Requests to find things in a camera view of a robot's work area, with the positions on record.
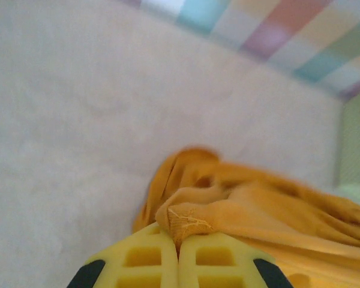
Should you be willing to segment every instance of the orange fabric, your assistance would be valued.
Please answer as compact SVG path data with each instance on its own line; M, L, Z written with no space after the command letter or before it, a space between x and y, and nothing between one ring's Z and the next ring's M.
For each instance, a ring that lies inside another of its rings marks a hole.
M182 150L158 169L133 230L154 221L177 248L190 235L223 232L269 252L281 266L292 263L313 271L329 264L328 273L353 279L354 287L360 284L355 280L360 277L359 205L225 163L207 149Z

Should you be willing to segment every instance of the white mattress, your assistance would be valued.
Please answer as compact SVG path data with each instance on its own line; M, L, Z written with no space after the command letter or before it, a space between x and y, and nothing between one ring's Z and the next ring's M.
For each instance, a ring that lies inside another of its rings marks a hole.
M0 287L65 287L166 155L333 183L341 103L106 0L0 0Z

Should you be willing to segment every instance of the yellow plastic object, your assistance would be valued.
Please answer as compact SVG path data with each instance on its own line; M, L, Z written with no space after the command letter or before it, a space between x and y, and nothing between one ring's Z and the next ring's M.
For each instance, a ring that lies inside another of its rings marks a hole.
M181 245L179 288L267 288L253 260L273 258L222 233L191 236Z
M177 287L178 258L168 234L154 223L93 255L104 260L93 288Z
M278 264L295 288L360 288L360 285L338 280L330 274L315 273L285 263Z
M67 288L292 288L273 262L222 233L187 238L178 260L154 223L90 257Z

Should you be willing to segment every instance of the fabric fold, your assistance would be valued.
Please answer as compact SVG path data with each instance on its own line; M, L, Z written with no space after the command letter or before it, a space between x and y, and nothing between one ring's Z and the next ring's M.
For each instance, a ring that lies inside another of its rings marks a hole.
M208 149L184 149L157 170L133 230L155 221L177 249L190 235L223 232L280 263L298 267L314 260L317 267L329 265L329 272L360 277L360 205L271 172L223 162ZM318 272L311 264L304 267Z

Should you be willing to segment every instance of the orange cloth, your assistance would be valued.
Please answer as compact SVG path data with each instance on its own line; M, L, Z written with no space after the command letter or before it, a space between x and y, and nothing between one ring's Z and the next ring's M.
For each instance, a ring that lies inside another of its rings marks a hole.
M154 221L177 248L190 235L223 232L273 255L286 270L326 271L360 285L359 205L222 162L207 149L180 151L158 169L133 230Z

